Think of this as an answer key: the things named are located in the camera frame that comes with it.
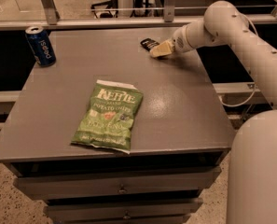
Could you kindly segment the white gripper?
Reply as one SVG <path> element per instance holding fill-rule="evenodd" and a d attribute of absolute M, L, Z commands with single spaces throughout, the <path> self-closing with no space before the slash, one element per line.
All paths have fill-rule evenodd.
<path fill-rule="evenodd" d="M 184 25 L 173 33 L 172 41 L 168 39 L 160 43 L 150 50 L 150 55 L 153 58 L 158 58 L 171 55 L 174 51 L 184 53 L 191 50 L 193 47 L 188 43 L 187 26 Z"/>

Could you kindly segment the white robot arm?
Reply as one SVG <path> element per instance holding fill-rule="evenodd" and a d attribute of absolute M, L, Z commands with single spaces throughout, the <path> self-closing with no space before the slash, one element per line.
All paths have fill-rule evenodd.
<path fill-rule="evenodd" d="M 226 224 L 277 224 L 277 49 L 250 30 L 227 1 L 208 6 L 150 50 L 154 58 L 202 47 L 228 46 L 270 106 L 237 131 L 229 154 Z"/>

